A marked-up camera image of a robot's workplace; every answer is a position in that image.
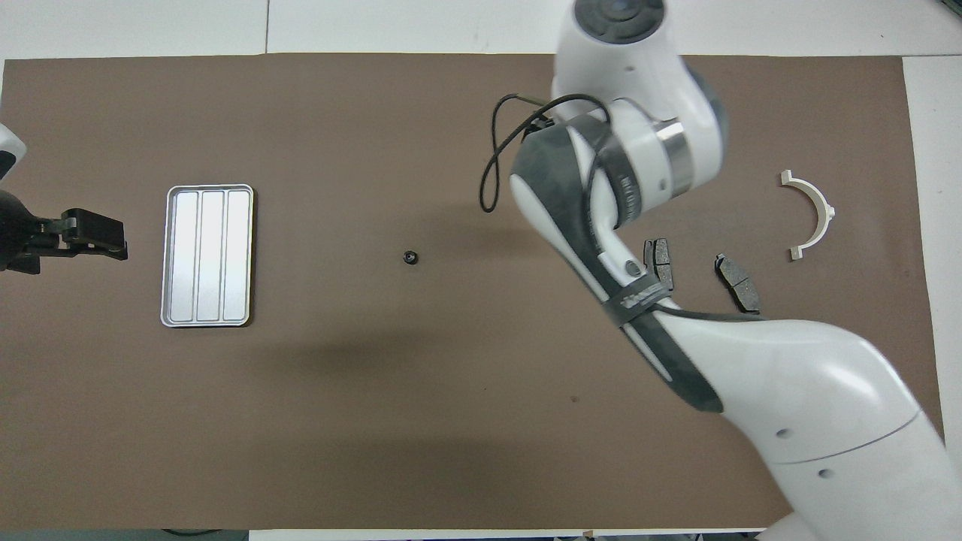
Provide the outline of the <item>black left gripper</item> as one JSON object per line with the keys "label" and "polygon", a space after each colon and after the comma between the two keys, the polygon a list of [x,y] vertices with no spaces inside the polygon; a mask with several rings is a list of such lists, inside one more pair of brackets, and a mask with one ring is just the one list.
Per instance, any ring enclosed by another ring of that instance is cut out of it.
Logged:
{"label": "black left gripper", "polygon": [[[68,226],[63,230],[65,221]],[[60,249],[61,234],[70,244]],[[39,275],[39,259],[55,255],[61,258],[100,255],[126,261],[129,258],[127,244],[122,249],[91,244],[124,242],[124,225],[120,220],[85,209],[68,209],[61,219],[38,218],[19,198],[10,192],[1,192],[1,271]]]}

